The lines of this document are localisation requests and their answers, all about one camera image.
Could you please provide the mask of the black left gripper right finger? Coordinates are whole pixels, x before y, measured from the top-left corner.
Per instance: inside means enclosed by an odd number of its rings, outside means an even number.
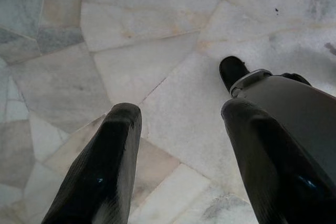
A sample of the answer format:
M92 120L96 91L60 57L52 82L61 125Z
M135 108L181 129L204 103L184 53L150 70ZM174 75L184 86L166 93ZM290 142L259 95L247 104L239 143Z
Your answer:
M336 224L336 183L285 127L246 99L221 115L259 224Z

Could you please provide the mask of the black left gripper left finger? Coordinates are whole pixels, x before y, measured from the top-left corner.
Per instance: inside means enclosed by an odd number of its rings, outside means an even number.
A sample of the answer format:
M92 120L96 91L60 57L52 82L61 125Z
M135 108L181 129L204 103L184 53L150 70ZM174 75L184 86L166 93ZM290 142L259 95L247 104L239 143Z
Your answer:
M41 224L128 224L141 110L119 103L72 163Z

